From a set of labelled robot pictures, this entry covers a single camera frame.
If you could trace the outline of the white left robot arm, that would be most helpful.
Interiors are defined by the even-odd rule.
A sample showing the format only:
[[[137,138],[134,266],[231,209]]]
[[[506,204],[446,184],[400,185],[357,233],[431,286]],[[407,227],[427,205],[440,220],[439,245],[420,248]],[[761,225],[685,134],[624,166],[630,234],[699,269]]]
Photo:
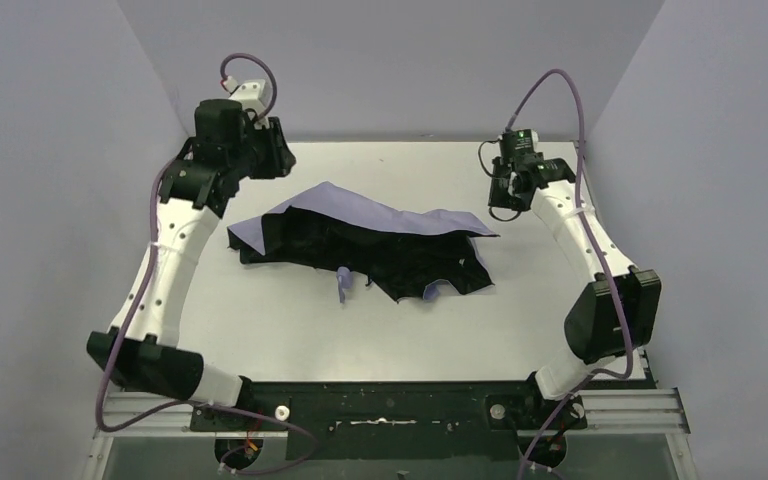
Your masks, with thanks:
[[[195,109],[194,136],[153,182],[150,240],[138,277],[108,330],[87,341],[103,388],[228,407],[248,403],[247,379],[178,343],[199,259],[241,181],[285,177],[295,164],[279,119],[268,112],[259,100],[211,99]]]

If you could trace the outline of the purple folding umbrella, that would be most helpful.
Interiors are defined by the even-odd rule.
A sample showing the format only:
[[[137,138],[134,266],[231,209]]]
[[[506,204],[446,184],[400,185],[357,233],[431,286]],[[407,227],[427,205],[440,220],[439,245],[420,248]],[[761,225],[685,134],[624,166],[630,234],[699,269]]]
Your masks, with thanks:
[[[493,284],[474,241],[496,234],[474,214],[398,210],[331,182],[233,223],[227,234],[241,263],[332,271],[340,293],[351,273],[365,275],[395,302],[432,300],[441,284],[461,295]]]

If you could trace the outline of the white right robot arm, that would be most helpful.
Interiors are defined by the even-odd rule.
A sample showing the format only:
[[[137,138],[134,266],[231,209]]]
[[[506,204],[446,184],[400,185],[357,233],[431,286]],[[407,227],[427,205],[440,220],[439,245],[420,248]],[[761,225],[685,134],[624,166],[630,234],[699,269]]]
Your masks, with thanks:
[[[564,159],[538,151],[534,131],[506,131],[497,143],[489,208],[533,213],[584,283],[563,321],[557,354],[534,374],[542,397],[559,400],[651,341],[662,282],[621,252],[583,200],[580,175]]]

